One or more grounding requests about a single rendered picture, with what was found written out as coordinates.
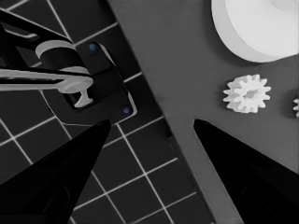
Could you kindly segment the large thick white disc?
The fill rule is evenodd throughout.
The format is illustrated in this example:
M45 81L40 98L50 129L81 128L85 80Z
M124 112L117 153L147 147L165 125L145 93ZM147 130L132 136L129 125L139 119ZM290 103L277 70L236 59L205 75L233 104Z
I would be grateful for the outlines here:
M245 61L299 53L299 0L211 0L211 13L222 43Z

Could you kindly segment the dark robot body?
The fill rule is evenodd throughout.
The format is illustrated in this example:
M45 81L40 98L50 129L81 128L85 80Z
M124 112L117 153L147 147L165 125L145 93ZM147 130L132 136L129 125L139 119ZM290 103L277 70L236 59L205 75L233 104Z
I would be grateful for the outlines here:
M107 49L97 43L95 51L101 70L91 73L69 38L0 8L0 91L42 91L65 125L115 124L137 113Z

